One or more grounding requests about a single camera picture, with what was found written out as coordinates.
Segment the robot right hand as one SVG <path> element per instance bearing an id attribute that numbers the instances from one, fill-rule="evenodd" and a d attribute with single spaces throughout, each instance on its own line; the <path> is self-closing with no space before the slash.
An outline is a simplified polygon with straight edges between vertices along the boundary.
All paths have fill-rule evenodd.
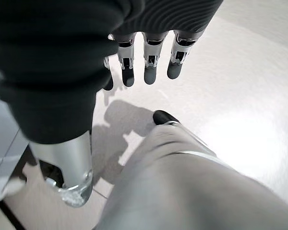
<path id="1" fill-rule="evenodd" d="M 134 38 L 144 36 L 144 81 L 153 84 L 164 39 L 175 34 L 167 75 L 179 76 L 219 0 L 0 0 L 0 100 L 6 102 L 45 181 L 71 207 L 93 187 L 96 93 L 111 90 L 108 58 L 134 83 Z"/>

